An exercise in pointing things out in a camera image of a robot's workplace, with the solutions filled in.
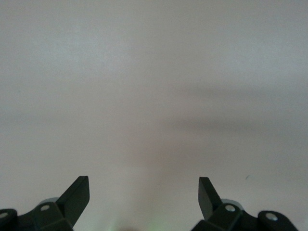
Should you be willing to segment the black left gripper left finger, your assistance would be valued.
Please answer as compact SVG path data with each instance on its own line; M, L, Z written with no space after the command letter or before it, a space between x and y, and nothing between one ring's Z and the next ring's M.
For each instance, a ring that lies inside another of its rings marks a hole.
M89 177L79 176L60 196L40 202L19 215L15 209L0 211L2 231L72 231L90 200Z

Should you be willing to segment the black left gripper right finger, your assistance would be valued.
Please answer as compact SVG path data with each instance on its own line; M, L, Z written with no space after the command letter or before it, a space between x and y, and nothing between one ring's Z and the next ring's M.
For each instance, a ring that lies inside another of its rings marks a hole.
M283 214L263 210L257 217L248 214L239 203L222 200L210 179L199 178L198 202L204 219L200 231L296 231L295 225Z

